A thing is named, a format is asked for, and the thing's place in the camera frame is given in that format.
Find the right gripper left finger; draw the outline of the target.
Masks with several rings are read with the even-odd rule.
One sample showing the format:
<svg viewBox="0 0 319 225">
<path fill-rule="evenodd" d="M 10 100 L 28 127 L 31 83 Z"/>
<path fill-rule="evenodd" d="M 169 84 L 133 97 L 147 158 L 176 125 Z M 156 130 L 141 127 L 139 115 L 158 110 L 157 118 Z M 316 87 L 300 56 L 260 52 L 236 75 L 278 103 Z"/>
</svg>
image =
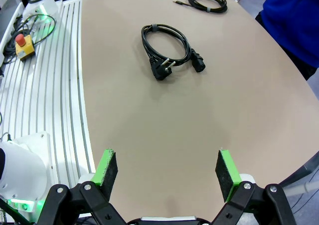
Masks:
<svg viewBox="0 0 319 225">
<path fill-rule="evenodd" d="M 63 184 L 50 188 L 37 224 L 73 225 L 81 214 L 90 213 L 98 225 L 125 225 L 110 203 L 117 173 L 116 153 L 106 149 L 92 178 L 71 189 Z"/>
</svg>

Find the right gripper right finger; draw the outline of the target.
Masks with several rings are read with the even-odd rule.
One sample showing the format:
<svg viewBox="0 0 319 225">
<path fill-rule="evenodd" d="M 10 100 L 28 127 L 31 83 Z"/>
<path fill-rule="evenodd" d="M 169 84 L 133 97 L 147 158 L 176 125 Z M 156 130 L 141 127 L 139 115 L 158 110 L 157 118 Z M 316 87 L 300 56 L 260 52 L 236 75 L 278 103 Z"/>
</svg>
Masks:
<svg viewBox="0 0 319 225">
<path fill-rule="evenodd" d="M 283 188 L 278 184 L 261 188 L 241 179 L 228 150 L 218 152 L 215 172 L 225 204 L 213 225 L 235 225 L 244 213 L 253 214 L 260 225 L 296 224 Z"/>
</svg>

